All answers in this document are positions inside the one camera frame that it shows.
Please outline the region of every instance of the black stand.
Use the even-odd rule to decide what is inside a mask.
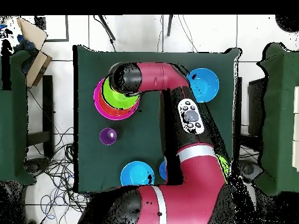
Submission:
[[[173,18],[173,15],[169,15],[169,18],[168,18],[168,28],[167,28],[167,36],[171,35],[172,18]]]
[[[106,31],[109,33],[109,36],[111,37],[112,40],[115,40],[115,36],[113,35],[113,33],[111,32],[111,30],[109,29],[107,23],[105,22],[103,16],[98,16],[100,18],[100,21],[102,22],[104,28],[106,29]]]
[[[54,155],[53,114],[53,77],[43,76],[43,131],[28,134],[27,147],[43,143],[48,158]]]

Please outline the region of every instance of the white stripe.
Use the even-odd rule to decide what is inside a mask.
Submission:
[[[196,145],[191,146],[189,148],[186,148],[178,153],[180,157],[180,162],[183,162],[184,160],[196,157],[196,156],[214,156],[216,158],[216,154],[214,152],[214,149],[211,146],[208,145]]]
[[[163,193],[160,190],[159,187],[151,185],[151,187],[154,189],[157,199],[158,199],[158,205],[159,205],[159,212],[162,214],[159,217],[159,224],[167,224],[167,217],[166,217],[166,204],[163,197]]]

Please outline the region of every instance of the black pole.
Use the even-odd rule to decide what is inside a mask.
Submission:
[[[168,19],[168,28],[167,28],[167,36],[171,35],[171,23],[172,23],[173,15],[169,15]]]
[[[107,23],[105,22],[103,16],[98,16],[100,18],[100,21],[102,22],[102,24],[104,25],[104,28],[107,30],[107,32],[109,33],[110,37],[112,40],[115,40],[115,36],[113,35],[113,33],[111,32],[111,30],[109,29]]]

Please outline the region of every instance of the dark green tabletop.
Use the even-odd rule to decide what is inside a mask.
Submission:
[[[256,183],[267,195],[299,192],[299,172],[292,167],[294,88],[299,86],[299,52],[287,51],[279,43],[272,43],[265,48],[260,64],[268,81],[263,99],[265,122],[260,159],[266,172]]]
[[[0,180],[16,180],[25,185],[34,178],[24,168],[27,138],[26,77],[21,65],[30,57],[27,51],[11,56],[12,90],[2,90],[0,83]]]
[[[159,130],[159,93],[145,93],[138,110],[128,119],[112,121],[95,108],[93,91],[110,67],[118,62],[170,62],[188,71],[208,68],[219,78],[220,89],[208,107],[232,154],[232,106],[234,98],[234,61],[239,49],[226,53],[158,53],[158,52],[94,52],[78,49],[78,189],[80,192],[107,190],[120,186],[123,167],[135,160],[149,164],[155,173],[155,184],[163,183],[159,165],[163,161]],[[104,128],[118,134],[113,145],[99,140]]]

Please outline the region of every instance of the green bowl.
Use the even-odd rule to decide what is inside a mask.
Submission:
[[[109,85],[109,78],[107,78],[103,83],[103,96],[104,100],[108,102],[112,107],[117,109],[128,109],[135,105],[139,96],[127,97],[122,93],[114,91]]]

